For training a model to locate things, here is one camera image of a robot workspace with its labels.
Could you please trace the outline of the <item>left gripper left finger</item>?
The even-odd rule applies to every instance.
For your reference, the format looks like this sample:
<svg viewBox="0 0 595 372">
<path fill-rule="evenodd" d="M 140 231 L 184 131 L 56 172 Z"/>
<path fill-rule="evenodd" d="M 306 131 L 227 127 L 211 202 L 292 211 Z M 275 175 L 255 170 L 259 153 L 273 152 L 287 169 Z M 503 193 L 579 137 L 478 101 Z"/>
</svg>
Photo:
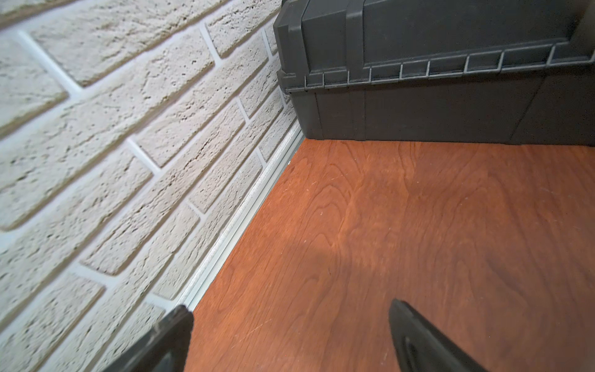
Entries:
<svg viewBox="0 0 595 372">
<path fill-rule="evenodd" d="M 183 371 L 193 325 L 192 312 L 178 305 L 104 371 Z"/>
</svg>

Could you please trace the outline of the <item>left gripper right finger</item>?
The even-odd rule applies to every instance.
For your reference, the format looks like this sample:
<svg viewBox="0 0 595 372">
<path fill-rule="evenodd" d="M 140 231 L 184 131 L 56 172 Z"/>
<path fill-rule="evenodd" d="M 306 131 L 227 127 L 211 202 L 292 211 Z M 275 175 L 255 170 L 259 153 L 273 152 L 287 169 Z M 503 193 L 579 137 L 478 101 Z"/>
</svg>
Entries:
<svg viewBox="0 0 595 372">
<path fill-rule="evenodd" d="M 483 366 L 407 302 L 393 300 L 388 320 L 402 371 L 485 372 Z"/>
</svg>

